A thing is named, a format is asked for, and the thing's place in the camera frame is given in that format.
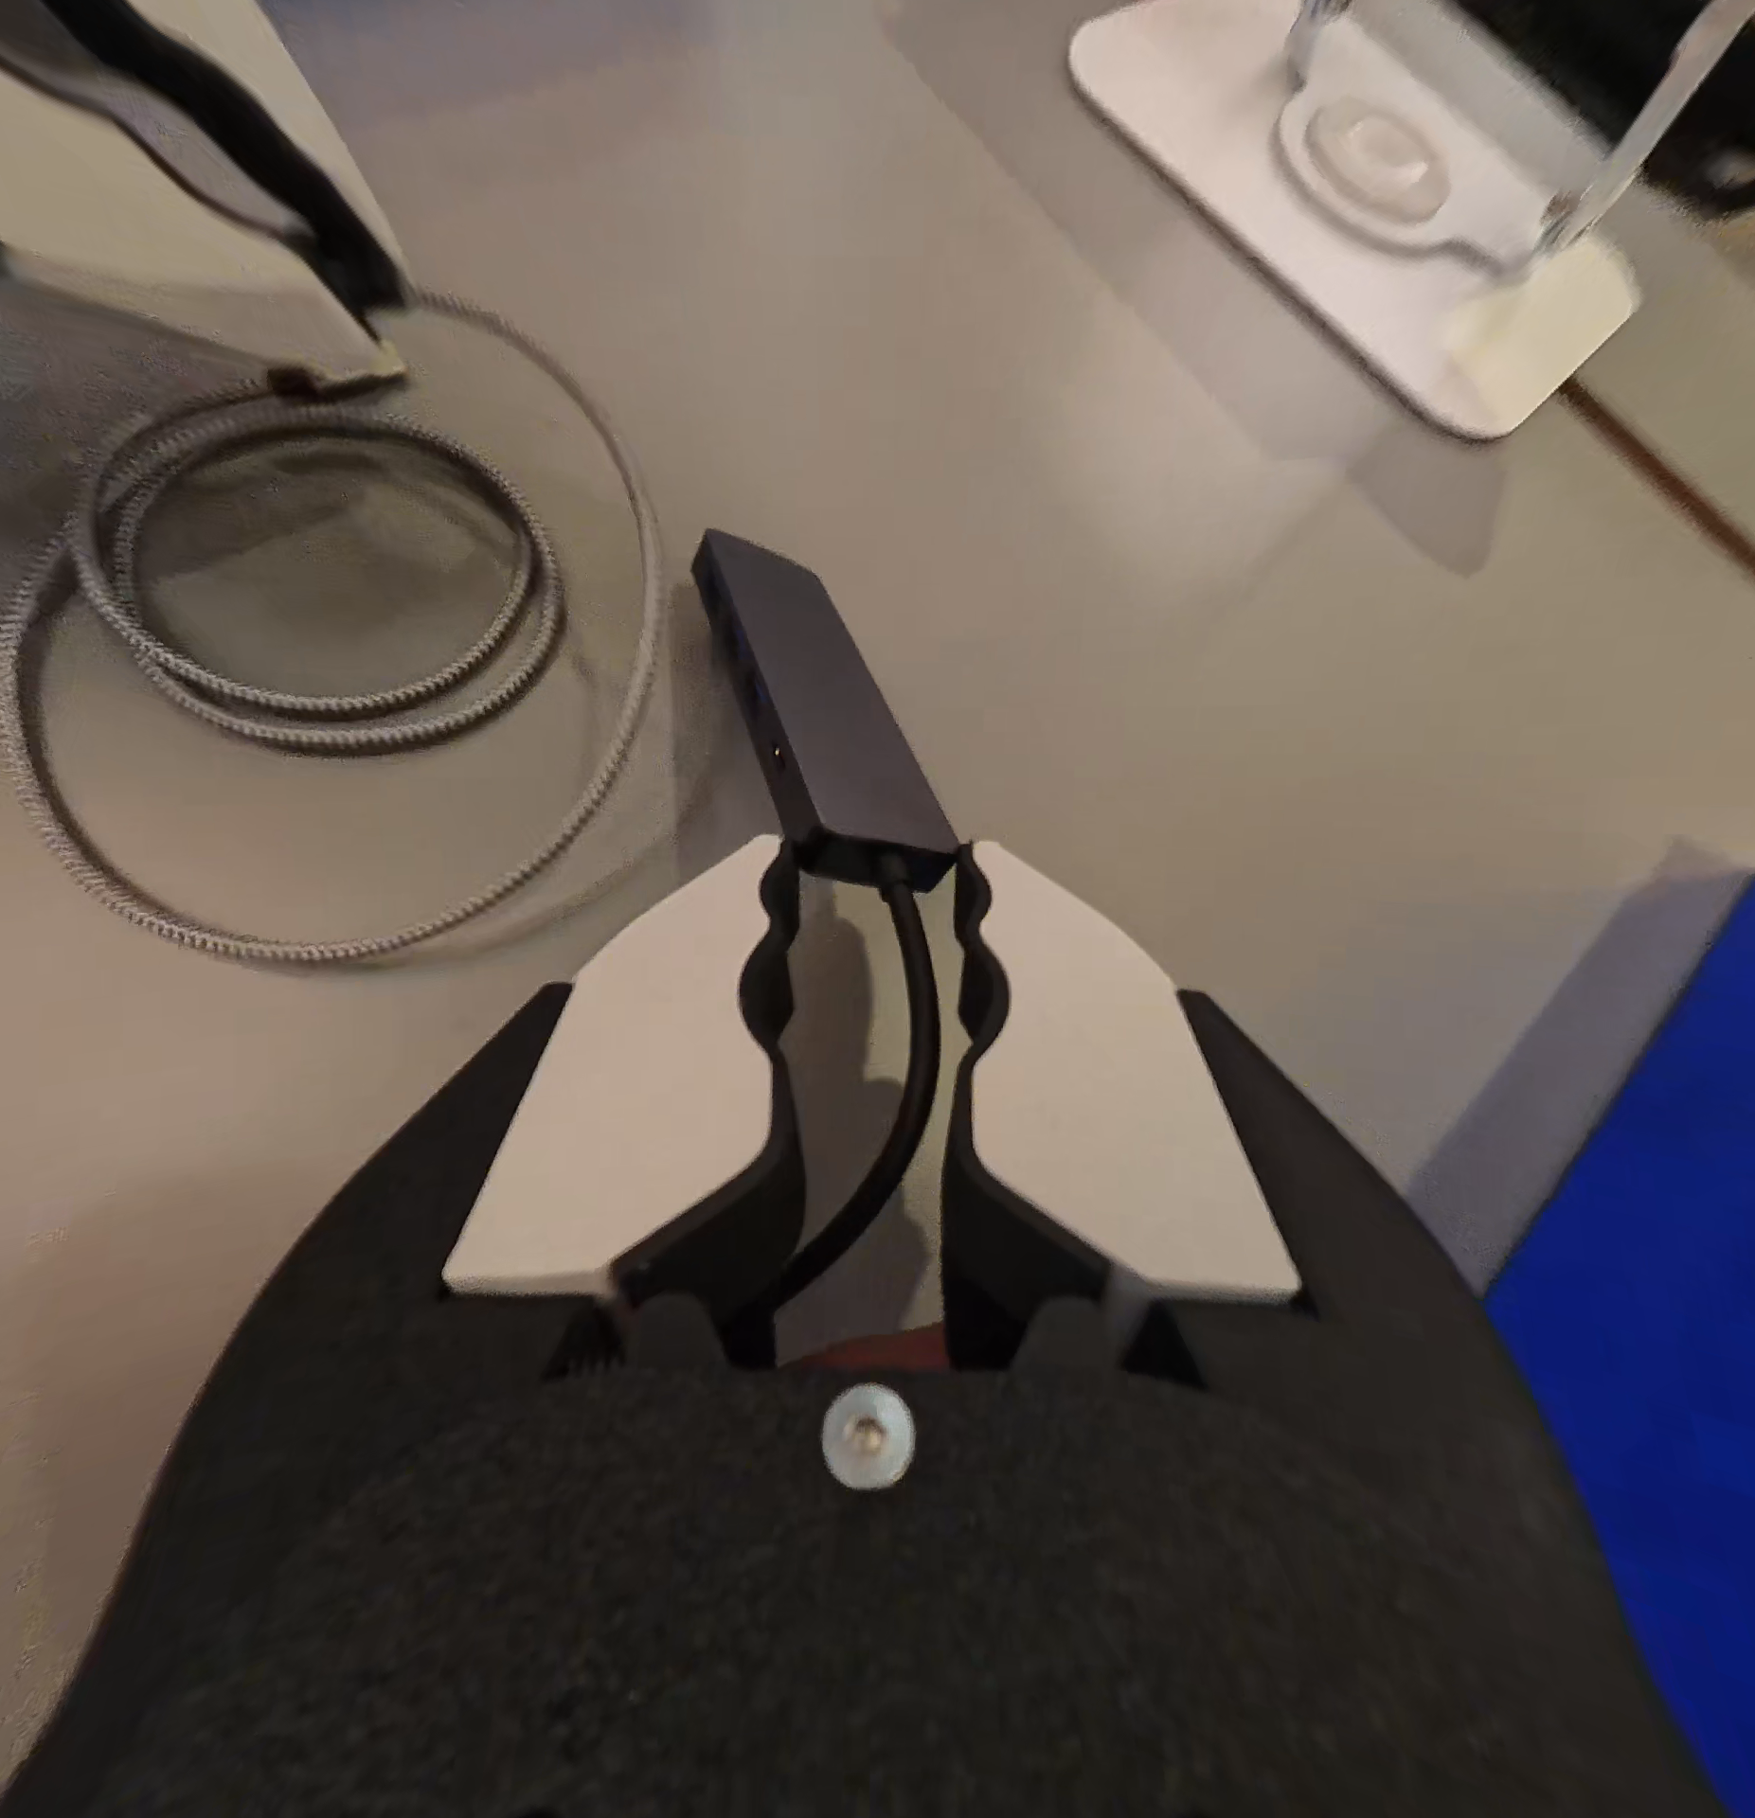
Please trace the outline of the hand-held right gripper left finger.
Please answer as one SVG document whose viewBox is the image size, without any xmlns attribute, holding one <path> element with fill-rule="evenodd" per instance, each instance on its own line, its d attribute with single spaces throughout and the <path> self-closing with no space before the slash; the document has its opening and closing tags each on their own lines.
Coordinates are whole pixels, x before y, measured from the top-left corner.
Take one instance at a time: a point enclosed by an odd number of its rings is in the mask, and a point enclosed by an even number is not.
<svg viewBox="0 0 1755 1818">
<path fill-rule="evenodd" d="M 685 1293 L 725 1331 L 766 1314 L 804 1222 L 795 937 L 795 853 L 757 834 L 574 975 L 446 1292 L 628 1312 Z"/>
</svg>

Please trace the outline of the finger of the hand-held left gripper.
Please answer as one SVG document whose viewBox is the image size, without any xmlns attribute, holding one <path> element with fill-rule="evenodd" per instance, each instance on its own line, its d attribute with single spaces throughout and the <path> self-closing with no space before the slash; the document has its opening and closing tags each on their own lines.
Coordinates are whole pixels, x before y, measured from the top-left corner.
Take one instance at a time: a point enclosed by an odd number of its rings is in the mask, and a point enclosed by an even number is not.
<svg viewBox="0 0 1755 1818">
<path fill-rule="evenodd" d="M 292 255 L 347 309 L 405 305 L 405 268 L 258 3 L 113 3 L 113 124 L 189 200 Z"/>
<path fill-rule="evenodd" d="M 351 172 L 399 253 L 354 159 Z M 388 338 L 401 308 L 341 308 L 113 124 L 108 13 L 0 13 L 0 283 L 221 347 L 297 392 L 367 392 L 405 371 Z"/>
</svg>

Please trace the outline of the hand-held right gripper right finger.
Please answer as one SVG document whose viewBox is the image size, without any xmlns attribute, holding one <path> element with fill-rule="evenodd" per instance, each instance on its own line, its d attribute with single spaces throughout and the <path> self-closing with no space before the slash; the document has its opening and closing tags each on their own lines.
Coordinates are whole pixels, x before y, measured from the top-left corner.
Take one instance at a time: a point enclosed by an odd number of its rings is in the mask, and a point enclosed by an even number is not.
<svg viewBox="0 0 1755 1818">
<path fill-rule="evenodd" d="M 1158 1306 L 1295 1306 L 1301 1279 L 1174 978 L 992 838 L 954 864 L 958 1022 L 941 1164 L 954 1368 L 1005 1368 L 1079 1301 L 1118 1358 Z"/>
</svg>

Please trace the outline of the blue plastic bin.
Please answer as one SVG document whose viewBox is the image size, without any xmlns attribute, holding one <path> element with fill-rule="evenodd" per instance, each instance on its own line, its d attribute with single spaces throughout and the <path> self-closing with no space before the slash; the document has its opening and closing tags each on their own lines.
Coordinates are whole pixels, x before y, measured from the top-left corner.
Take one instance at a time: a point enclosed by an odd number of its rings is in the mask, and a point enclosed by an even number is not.
<svg viewBox="0 0 1755 1818">
<path fill-rule="evenodd" d="M 1652 1680 L 1755 1814 L 1755 871 L 1625 903 L 1502 1087 L 1541 1183 L 1483 1301 Z"/>
</svg>

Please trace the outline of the wooden book stand white base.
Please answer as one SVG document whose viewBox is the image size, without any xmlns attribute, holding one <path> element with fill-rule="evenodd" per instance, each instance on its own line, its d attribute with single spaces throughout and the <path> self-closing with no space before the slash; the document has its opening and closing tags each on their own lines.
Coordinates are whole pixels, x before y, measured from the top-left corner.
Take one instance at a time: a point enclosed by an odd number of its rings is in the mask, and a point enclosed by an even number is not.
<svg viewBox="0 0 1755 1818">
<path fill-rule="evenodd" d="M 1697 5 L 1608 145 L 1451 3 L 1134 3 L 1067 72 L 1364 376 L 1497 442 L 1637 312 L 1605 217 L 1751 19 Z"/>
</svg>

